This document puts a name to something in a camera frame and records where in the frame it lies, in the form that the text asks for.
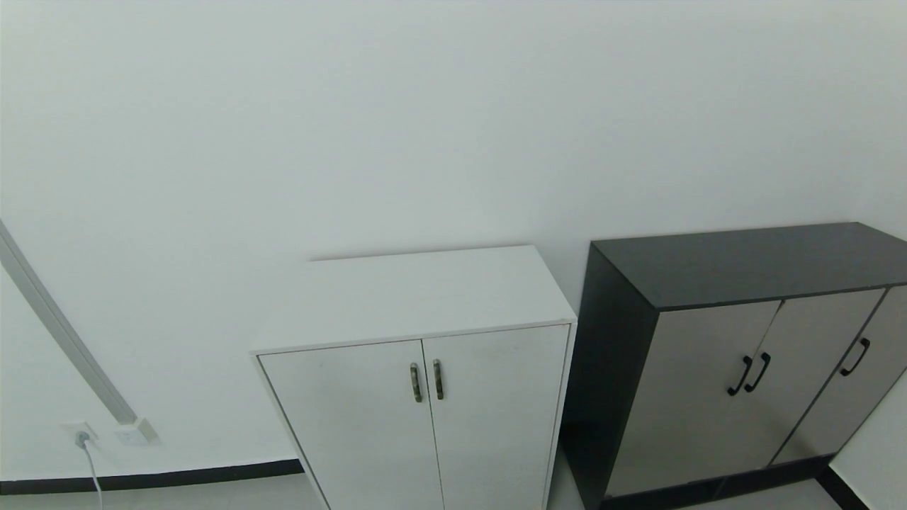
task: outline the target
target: cabinet door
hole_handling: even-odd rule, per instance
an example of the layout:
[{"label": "cabinet door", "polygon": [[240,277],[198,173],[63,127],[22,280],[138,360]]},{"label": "cabinet door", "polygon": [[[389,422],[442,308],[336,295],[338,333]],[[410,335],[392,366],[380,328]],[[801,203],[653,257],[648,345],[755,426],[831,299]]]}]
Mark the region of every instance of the cabinet door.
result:
[{"label": "cabinet door", "polygon": [[778,301],[662,313],[649,346],[607,495],[728,475],[739,467],[731,397]]},{"label": "cabinet door", "polygon": [[[768,466],[882,293],[879,289],[785,301],[754,356],[749,386],[731,410],[729,425],[741,461],[737,472]],[[770,357],[767,363],[764,354]]]},{"label": "cabinet door", "polygon": [[423,340],[445,510],[538,510],[570,327]]},{"label": "cabinet door", "polygon": [[259,359],[332,510],[444,509],[419,340]]},{"label": "cabinet door", "polygon": [[901,376],[907,367],[907,287],[888,292],[864,338],[868,347],[854,343],[775,464],[837,453]]}]

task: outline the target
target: cabinet handle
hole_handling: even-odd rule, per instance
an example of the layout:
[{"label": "cabinet handle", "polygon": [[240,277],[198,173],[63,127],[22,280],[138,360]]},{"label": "cabinet handle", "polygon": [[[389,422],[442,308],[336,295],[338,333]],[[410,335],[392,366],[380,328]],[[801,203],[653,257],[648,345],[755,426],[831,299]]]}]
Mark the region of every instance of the cabinet handle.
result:
[{"label": "cabinet handle", "polygon": [[749,369],[753,367],[753,359],[749,356],[743,356],[743,362],[746,365],[746,370],[743,371],[743,377],[740,378],[740,382],[737,383],[737,387],[729,387],[727,389],[727,394],[733,397],[740,392],[740,387],[743,386],[743,381],[746,380],[746,376],[749,375]]},{"label": "cabinet handle", "polygon": [[853,374],[853,371],[860,366],[860,362],[863,361],[863,356],[866,356],[866,351],[869,350],[869,339],[862,338],[860,340],[860,345],[863,346],[863,352],[860,353],[860,357],[856,360],[856,363],[853,364],[853,367],[848,370],[847,368],[841,368],[841,375],[847,377]]},{"label": "cabinet handle", "polygon": [[434,367],[434,391],[438,394],[438,400],[444,400],[444,384],[441,383],[441,361],[432,361]]},{"label": "cabinet handle", "polygon": [[762,358],[765,364],[762,366],[762,371],[759,372],[759,377],[756,378],[756,382],[753,384],[747,384],[743,387],[743,389],[746,390],[746,393],[753,393],[753,390],[756,389],[757,386],[759,386],[759,381],[762,380],[762,376],[764,376],[766,374],[766,370],[768,370],[768,364],[772,362],[772,357],[768,356],[767,352],[762,353],[762,356],[760,356],[760,358]]},{"label": "cabinet handle", "polygon": [[413,397],[416,402],[422,402],[422,390],[419,389],[419,366],[415,363],[409,364],[409,378],[413,381]]}]

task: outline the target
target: black handle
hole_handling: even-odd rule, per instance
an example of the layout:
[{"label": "black handle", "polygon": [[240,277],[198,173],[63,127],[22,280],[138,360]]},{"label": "black handle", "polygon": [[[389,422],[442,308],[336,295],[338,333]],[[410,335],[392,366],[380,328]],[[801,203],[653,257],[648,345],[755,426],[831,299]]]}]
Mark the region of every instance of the black handle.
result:
[{"label": "black handle", "polygon": [[753,367],[753,359],[749,356],[743,356],[743,362],[746,364],[746,370],[743,372],[743,377],[740,378],[740,382],[737,383],[737,387],[729,387],[727,389],[727,394],[733,397],[740,392],[740,387],[743,386],[743,381],[746,380],[746,376],[749,375],[749,369]]},{"label": "black handle", "polygon": [[762,353],[762,356],[760,356],[760,358],[765,362],[765,364],[762,366],[762,371],[759,372],[759,377],[756,378],[756,382],[753,384],[748,384],[743,387],[743,389],[746,390],[746,393],[753,393],[753,390],[756,389],[757,386],[759,386],[759,381],[761,381],[762,376],[764,376],[766,374],[766,370],[768,369],[768,364],[772,362],[772,357],[768,356],[767,352]]},{"label": "black handle", "polygon": [[856,360],[856,363],[853,364],[853,368],[848,370],[847,368],[841,368],[841,375],[847,377],[853,374],[853,371],[860,366],[860,362],[863,361],[863,356],[866,356],[866,351],[869,350],[869,339],[863,338],[860,340],[860,345],[863,346],[863,352],[860,353],[860,358]]}]

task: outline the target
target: gray floor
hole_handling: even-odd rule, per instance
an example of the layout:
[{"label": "gray floor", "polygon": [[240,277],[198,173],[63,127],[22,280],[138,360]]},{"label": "gray floor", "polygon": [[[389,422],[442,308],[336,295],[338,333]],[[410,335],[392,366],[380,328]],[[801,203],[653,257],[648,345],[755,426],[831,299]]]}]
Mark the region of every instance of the gray floor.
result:
[{"label": "gray floor", "polygon": [[[190,485],[105,493],[105,510],[322,510],[305,475],[277,476],[223,484]],[[570,471],[562,458],[551,485],[549,510],[582,510]],[[4,495],[3,510],[95,510],[95,494]],[[691,507],[695,510],[840,510],[815,481]]]}]

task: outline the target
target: wall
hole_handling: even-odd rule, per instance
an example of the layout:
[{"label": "wall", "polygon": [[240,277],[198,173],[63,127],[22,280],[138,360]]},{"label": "wall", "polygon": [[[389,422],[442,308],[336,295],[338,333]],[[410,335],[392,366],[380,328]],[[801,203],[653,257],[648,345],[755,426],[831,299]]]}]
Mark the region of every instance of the wall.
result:
[{"label": "wall", "polygon": [[[903,141],[907,140],[907,74],[902,74],[900,83],[901,100],[888,104],[897,115],[886,117],[891,123],[880,119],[875,132],[899,133]],[[883,136],[876,148],[885,158],[874,168],[854,217],[907,239],[907,146]],[[901,377],[832,466],[872,510],[905,507],[907,376]]]},{"label": "wall", "polygon": [[3,2],[3,218],[162,444],[5,276],[0,476],[292,457],[245,352],[304,260],[532,242],[577,307],[589,239],[849,219],[905,9]]}]

